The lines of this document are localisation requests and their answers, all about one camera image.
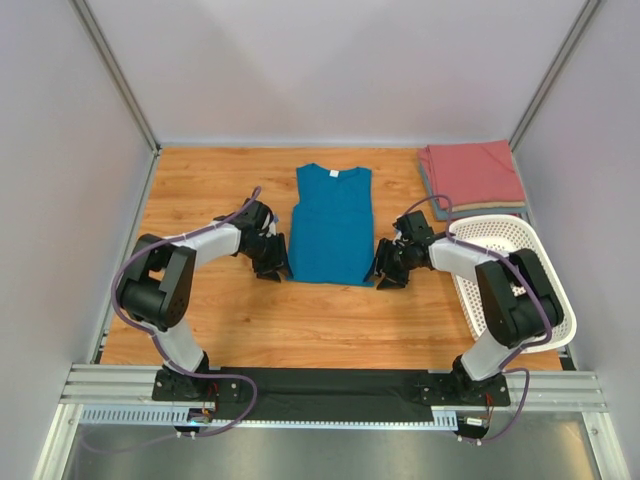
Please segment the blue t shirt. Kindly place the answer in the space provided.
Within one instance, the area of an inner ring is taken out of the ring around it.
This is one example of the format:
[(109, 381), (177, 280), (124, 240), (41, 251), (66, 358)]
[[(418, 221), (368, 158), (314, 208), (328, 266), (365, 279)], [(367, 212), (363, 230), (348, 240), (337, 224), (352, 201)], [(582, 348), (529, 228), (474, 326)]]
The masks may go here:
[(298, 203), (289, 240), (291, 279), (370, 287), (374, 260), (372, 171), (329, 170), (311, 163), (296, 169)]

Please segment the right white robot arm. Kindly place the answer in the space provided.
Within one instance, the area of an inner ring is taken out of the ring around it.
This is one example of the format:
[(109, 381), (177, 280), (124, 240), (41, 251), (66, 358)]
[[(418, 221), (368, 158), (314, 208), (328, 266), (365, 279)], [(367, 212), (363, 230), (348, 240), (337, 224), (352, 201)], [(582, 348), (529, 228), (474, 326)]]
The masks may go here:
[(475, 339), (450, 372), (421, 376), (422, 402), (508, 405), (505, 367), (522, 353), (564, 346), (576, 332), (573, 309), (533, 227), (492, 214), (437, 233), (414, 211), (394, 228), (394, 239), (380, 240), (366, 279), (377, 278), (379, 289), (401, 289), (417, 268), (451, 274)]

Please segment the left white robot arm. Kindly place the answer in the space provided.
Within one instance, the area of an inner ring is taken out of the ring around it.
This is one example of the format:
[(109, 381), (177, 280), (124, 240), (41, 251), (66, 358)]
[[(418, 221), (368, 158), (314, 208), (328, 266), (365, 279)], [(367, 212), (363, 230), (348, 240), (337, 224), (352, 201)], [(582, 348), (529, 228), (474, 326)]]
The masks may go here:
[(141, 236), (112, 284), (111, 301), (123, 321), (150, 335), (163, 358), (152, 398), (211, 402), (219, 385), (186, 319), (194, 274), (222, 257), (243, 255), (255, 276), (280, 282), (291, 274), (277, 217), (251, 198), (240, 210), (175, 237)]

